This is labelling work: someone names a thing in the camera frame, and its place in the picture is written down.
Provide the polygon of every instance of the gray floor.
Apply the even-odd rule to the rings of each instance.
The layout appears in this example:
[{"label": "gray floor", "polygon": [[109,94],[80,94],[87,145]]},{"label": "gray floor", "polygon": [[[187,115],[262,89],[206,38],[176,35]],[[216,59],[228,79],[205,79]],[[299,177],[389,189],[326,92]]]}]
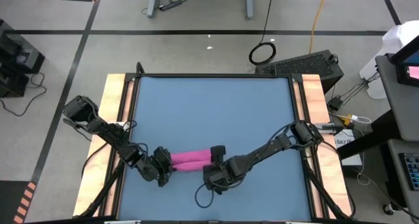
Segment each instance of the gray floor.
[{"label": "gray floor", "polygon": [[[419,19],[416,0],[391,1],[400,21]],[[154,19],[140,13],[147,2],[101,0],[92,29],[256,30],[263,28],[269,0],[255,0],[253,20],[245,19],[244,0],[189,0],[167,12],[157,11]],[[310,30],[318,5],[319,0],[273,0],[268,29]],[[92,7],[92,3],[60,0],[0,0],[0,18],[14,29],[83,30]],[[392,26],[394,21],[384,0],[326,0],[317,29],[386,31]],[[47,58],[41,71],[46,74],[48,92],[35,100],[23,117],[16,118],[0,110],[0,180],[31,179],[81,35],[25,35],[25,38]],[[106,75],[132,72],[138,61],[147,72],[252,73],[255,67],[248,62],[247,55],[260,38],[260,35],[89,35],[68,99],[83,94],[100,103]],[[276,60],[308,52],[310,36],[265,37],[265,40],[271,39],[277,46]],[[329,49],[339,56],[345,76],[337,83],[335,94],[361,82],[359,70],[380,47],[379,36],[314,38],[314,51]],[[267,49],[256,53],[260,60],[269,54]],[[21,111],[36,93],[37,90],[29,89],[24,98],[6,103],[11,109]],[[339,113],[353,113],[374,120],[388,109],[386,100],[372,100],[366,91],[362,91]],[[60,122],[26,221],[71,217],[87,151],[88,141]],[[371,172],[373,168],[373,162],[367,163],[367,171],[374,173]],[[348,186],[355,198],[358,219],[409,222],[401,212],[392,217],[383,214],[381,205],[388,200],[374,187],[361,186],[352,178],[348,178]]]}]

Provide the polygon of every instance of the stool leg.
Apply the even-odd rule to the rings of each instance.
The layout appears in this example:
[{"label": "stool leg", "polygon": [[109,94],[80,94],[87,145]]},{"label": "stool leg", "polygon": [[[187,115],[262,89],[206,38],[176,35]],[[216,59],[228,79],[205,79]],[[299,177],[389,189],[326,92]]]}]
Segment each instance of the stool leg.
[{"label": "stool leg", "polygon": [[149,7],[147,9],[147,17],[152,18],[154,16],[155,9],[159,6],[160,0],[149,0]]},{"label": "stool leg", "polygon": [[252,19],[253,18],[253,0],[246,0],[246,18]]}]

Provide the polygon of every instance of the wooden board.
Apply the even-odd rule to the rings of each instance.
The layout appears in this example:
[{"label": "wooden board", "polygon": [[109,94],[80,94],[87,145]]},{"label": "wooden board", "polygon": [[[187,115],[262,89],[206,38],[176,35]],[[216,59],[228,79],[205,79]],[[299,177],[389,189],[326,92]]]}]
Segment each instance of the wooden board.
[{"label": "wooden board", "polygon": [[[118,115],[119,104],[122,95],[122,87],[124,85],[125,74],[110,74],[108,75],[105,90],[103,91],[103,97],[101,101],[101,107],[99,114],[108,122],[115,122]],[[327,112],[326,101],[323,95],[323,90],[320,83],[320,77],[318,75],[303,75],[303,85],[306,94],[306,100],[308,104],[308,111],[312,123],[326,123],[329,122],[329,115]],[[298,85],[294,84],[295,96],[297,100],[297,108],[299,115],[304,115],[302,112],[301,97],[299,94]],[[128,91],[129,95],[132,93],[132,86]],[[128,114],[129,103],[124,108],[123,118],[126,120]],[[333,136],[324,135],[325,141],[335,146]],[[103,141],[94,136],[90,145],[89,155],[93,153],[98,147],[103,145]],[[97,193],[103,186],[105,179],[105,173],[109,160],[110,146],[107,146],[100,153],[98,153],[86,167],[84,176],[82,179],[79,195],[77,197],[77,203],[75,206],[74,215],[83,212],[88,205],[94,200]],[[340,168],[340,163],[337,154],[328,148],[327,145],[320,145],[318,149],[319,166],[321,169],[321,176],[323,185],[329,192],[333,200],[339,205],[342,211],[350,215],[351,207],[348,200],[348,194]],[[314,204],[316,208],[316,214],[321,217],[321,206],[319,202],[319,195],[314,186]],[[106,208],[106,215],[111,213],[111,206],[113,201],[113,194],[115,190],[112,189],[108,198],[108,205]]]}]

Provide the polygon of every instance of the floor mat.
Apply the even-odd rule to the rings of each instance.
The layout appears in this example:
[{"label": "floor mat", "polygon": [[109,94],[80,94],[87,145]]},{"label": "floor mat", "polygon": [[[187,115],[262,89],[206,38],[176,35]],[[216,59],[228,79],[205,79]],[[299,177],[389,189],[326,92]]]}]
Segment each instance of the floor mat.
[{"label": "floor mat", "polygon": [[0,216],[2,223],[23,223],[35,192],[29,181],[0,181]]}]

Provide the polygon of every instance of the orange warning tape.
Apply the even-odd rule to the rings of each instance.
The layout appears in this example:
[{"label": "orange warning tape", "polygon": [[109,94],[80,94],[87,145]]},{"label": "orange warning tape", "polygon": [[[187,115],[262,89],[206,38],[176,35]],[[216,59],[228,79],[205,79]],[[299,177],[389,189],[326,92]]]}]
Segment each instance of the orange warning tape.
[{"label": "orange warning tape", "polygon": [[25,221],[25,217],[26,217],[27,211],[29,210],[29,206],[31,204],[32,197],[33,197],[36,187],[37,186],[34,182],[29,182],[29,184],[27,185],[24,191],[24,195],[22,199],[20,200],[20,205],[16,211],[16,215],[13,218],[13,221],[15,223],[20,224]]}]

